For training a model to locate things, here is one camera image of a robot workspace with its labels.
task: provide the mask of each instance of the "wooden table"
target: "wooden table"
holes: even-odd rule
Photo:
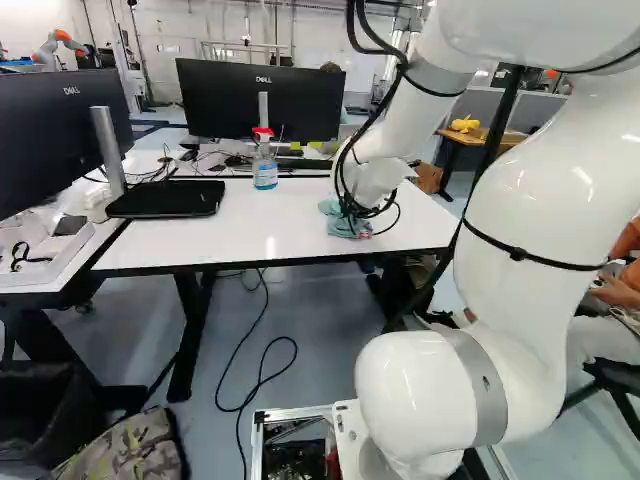
[[[442,179],[440,180],[440,190],[437,192],[447,202],[453,202],[453,197],[446,191],[447,184],[451,178],[451,174],[455,168],[460,152],[464,147],[483,147],[485,141],[469,135],[468,133],[460,133],[448,128],[441,128],[436,132],[442,137],[442,145],[447,149],[447,159],[445,161],[444,168],[442,169]],[[526,136],[518,138],[517,140],[508,139],[500,142],[500,149],[498,155],[503,154],[507,150],[515,147],[522,142]]]

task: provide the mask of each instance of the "yellow object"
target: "yellow object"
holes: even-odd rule
[[[480,120],[472,120],[471,115],[467,115],[463,119],[456,118],[451,122],[451,130],[455,130],[460,133],[467,133],[469,130],[480,127]]]

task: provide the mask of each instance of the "black strap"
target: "black strap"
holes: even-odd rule
[[[448,98],[448,97],[459,97],[465,92],[465,90],[460,90],[459,92],[454,92],[454,93],[443,93],[443,92],[436,92],[435,90],[430,90],[427,87],[423,87],[418,82],[416,82],[413,78],[411,78],[407,73],[409,69],[406,66],[398,64],[397,68],[400,75],[402,75],[407,82],[409,82],[415,88],[420,90],[422,93],[426,93],[427,95],[432,95],[434,97]]]
[[[557,260],[539,257],[538,255],[527,252],[524,248],[507,245],[506,243],[502,243],[500,240],[496,240],[495,238],[490,237],[486,233],[481,232],[473,225],[471,225],[466,218],[462,219],[462,224],[467,227],[467,229],[476,237],[479,237],[488,244],[507,252],[509,254],[509,258],[516,262],[521,262],[522,260],[531,260],[533,262],[541,263],[542,265],[547,265],[549,267],[562,268],[563,270],[573,270],[575,272],[592,272],[594,270],[600,270],[605,265],[604,263],[600,265],[577,265],[575,263],[559,262]]]

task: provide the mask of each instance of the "keyboard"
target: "keyboard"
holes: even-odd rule
[[[287,170],[331,170],[333,160],[312,160],[309,158],[276,157],[278,167]]]

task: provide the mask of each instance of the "monitor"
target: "monitor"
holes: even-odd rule
[[[189,133],[241,139],[259,126],[258,93],[269,92],[269,126],[286,141],[337,138],[345,73],[176,59]]]
[[[117,70],[0,75],[0,220],[102,165],[89,107],[110,107],[120,153],[133,146]]]

